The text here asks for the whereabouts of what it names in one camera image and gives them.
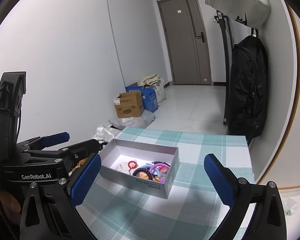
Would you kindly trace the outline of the person's left hand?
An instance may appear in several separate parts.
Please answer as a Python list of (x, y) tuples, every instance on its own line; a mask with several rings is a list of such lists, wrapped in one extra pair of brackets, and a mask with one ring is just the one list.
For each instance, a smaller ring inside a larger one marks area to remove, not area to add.
[(0, 200), (7, 216), (14, 215), (21, 211), (20, 204), (10, 193), (0, 191)]

